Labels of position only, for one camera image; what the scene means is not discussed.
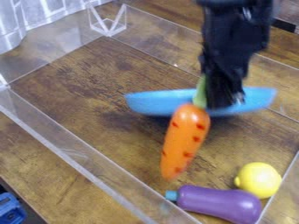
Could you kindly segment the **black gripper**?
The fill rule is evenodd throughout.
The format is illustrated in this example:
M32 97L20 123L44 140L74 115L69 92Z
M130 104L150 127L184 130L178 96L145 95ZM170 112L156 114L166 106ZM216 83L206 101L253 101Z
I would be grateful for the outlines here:
M268 46L273 6L204 6L202 11L202 67L220 70L205 73L206 106L221 109L245 102L242 79L252 55Z

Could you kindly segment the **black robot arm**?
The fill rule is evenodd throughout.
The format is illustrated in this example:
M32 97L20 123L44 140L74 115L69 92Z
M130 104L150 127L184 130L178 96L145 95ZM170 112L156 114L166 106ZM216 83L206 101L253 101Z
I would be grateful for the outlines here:
M254 53L266 49L273 0L196 0L202 8L198 105L221 109L245 101L242 80Z

